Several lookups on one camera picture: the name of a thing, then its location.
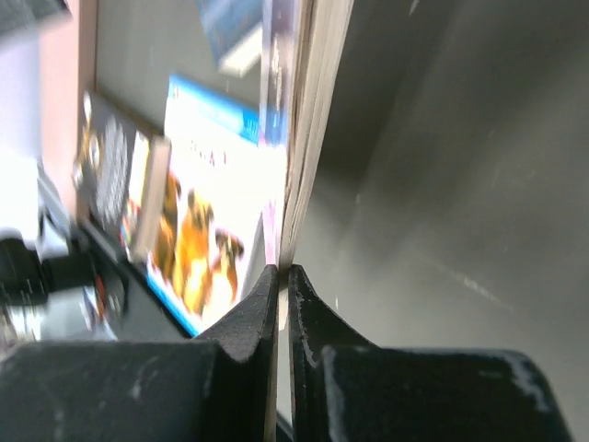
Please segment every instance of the brown dog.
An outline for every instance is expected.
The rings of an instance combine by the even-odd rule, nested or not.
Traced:
[[[178,242],[172,286],[177,297],[184,299],[187,279],[192,273],[192,263],[204,262],[199,268],[208,268],[209,259],[209,226],[214,213],[211,204],[191,190],[188,193],[188,210],[182,221]]]
[[[174,249],[178,236],[178,198],[181,194],[180,183],[174,175],[169,173],[162,215],[159,218],[159,232],[157,233],[153,264],[161,272],[164,281],[170,284],[174,269]]]
[[[202,307],[202,322],[209,327],[231,309],[237,296],[236,262],[243,256],[243,243],[224,231],[215,232],[219,255],[211,267],[210,289]]]
[[[198,315],[202,315],[204,300],[211,290],[211,269],[207,258],[192,261],[191,270],[184,287],[183,301],[186,310]]]

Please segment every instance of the black object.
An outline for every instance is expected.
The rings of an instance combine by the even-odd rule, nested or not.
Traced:
[[[17,235],[4,238],[0,242],[0,308],[42,305],[48,290],[37,253],[28,250]]]
[[[0,0],[0,41],[16,31],[35,28],[46,18],[68,13],[64,0]]]
[[[30,278],[26,249],[8,243]],[[41,271],[48,287],[67,280],[61,261]],[[122,273],[125,286],[141,278]],[[278,290],[266,266],[250,295],[192,341],[17,347],[0,363],[2,440],[571,440],[526,356],[379,348],[318,298],[300,266],[288,274],[291,431],[276,416]]]

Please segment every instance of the dark gray background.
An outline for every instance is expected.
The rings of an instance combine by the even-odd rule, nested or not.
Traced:
[[[100,2],[98,82],[159,125],[171,72],[255,104],[258,70],[215,72],[192,0]],[[588,78],[585,0],[358,0],[296,254],[376,343],[528,353],[578,440]]]

